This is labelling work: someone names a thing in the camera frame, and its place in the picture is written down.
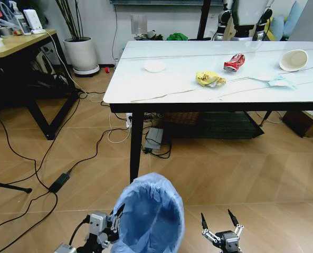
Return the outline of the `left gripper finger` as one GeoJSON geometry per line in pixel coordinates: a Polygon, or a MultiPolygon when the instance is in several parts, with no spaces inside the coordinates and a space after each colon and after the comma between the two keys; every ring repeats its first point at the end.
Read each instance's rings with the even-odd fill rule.
{"type": "Polygon", "coordinates": [[[97,243],[102,247],[109,247],[110,245],[109,236],[110,236],[109,232],[105,231],[100,232],[97,236],[97,243]]]}
{"type": "Polygon", "coordinates": [[[114,215],[111,215],[111,227],[110,230],[112,232],[118,232],[120,217],[122,216],[122,212],[125,208],[125,204],[123,203],[117,212],[114,215]]]}

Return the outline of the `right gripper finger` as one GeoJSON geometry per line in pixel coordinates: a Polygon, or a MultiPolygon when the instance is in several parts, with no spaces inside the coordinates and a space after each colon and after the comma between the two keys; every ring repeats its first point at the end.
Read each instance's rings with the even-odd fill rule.
{"type": "Polygon", "coordinates": [[[242,231],[244,229],[244,225],[241,225],[238,222],[236,216],[230,211],[230,209],[228,209],[228,214],[229,214],[229,216],[231,218],[231,221],[232,221],[232,223],[233,223],[233,225],[235,227],[234,233],[236,234],[236,236],[238,238],[240,238],[240,235],[241,235],[241,233],[242,233],[242,231]]]}
{"type": "Polygon", "coordinates": [[[204,218],[203,213],[201,213],[201,219],[202,219],[202,235],[209,240],[212,244],[219,244],[221,242],[221,238],[212,233],[207,226],[206,220],[204,218]]]}

